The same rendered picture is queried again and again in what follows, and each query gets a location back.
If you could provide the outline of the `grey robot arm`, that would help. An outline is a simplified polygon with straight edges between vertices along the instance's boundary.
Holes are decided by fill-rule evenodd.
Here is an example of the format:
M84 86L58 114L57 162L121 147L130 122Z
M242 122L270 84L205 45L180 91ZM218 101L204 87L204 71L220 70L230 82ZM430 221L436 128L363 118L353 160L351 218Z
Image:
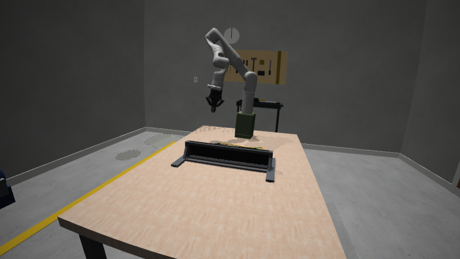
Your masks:
M242 110L241 113L252 114L253 113L253 104L254 104L254 94L257 86L257 74L255 72L250 72L244 65L242 59L236 51L228 44L220 32L213 28L209 31L205 39L210 46L213 53L213 65L216 68L222 68L218 72L214 72L213 82L211 85L207 85L207 88L221 91L223 88L224 76L229 67L229 63L240 73L244 81L246 82L243 89L243 99L242 99ZM215 43L220 40L224 49ZM224 58L225 56L225 58Z

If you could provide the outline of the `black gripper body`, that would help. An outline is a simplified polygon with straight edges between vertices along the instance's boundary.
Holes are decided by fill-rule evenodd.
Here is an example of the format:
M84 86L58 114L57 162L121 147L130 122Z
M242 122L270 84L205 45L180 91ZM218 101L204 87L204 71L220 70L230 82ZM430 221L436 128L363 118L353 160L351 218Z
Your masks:
M222 98L221 95L222 95L222 90L217 91L217 90L211 89L211 93L210 93L209 97L210 97L211 100L212 100L212 97L214 97L214 101L215 101L215 98L217 97L217 102L218 102Z

